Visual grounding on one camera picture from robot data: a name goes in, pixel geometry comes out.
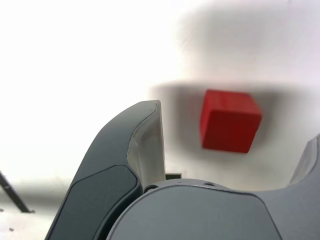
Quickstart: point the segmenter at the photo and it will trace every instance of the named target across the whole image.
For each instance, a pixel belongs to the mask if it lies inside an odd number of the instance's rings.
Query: white backdrop
[[[0,239],[43,239],[98,131],[160,99],[166,171],[240,190],[284,187],[320,133],[316,0],[0,1]],[[251,92],[247,155],[201,150],[206,88]]]

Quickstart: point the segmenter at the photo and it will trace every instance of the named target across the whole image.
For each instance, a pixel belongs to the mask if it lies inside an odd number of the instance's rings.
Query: red block
[[[207,90],[200,120],[205,149],[248,153],[262,113],[247,93]]]

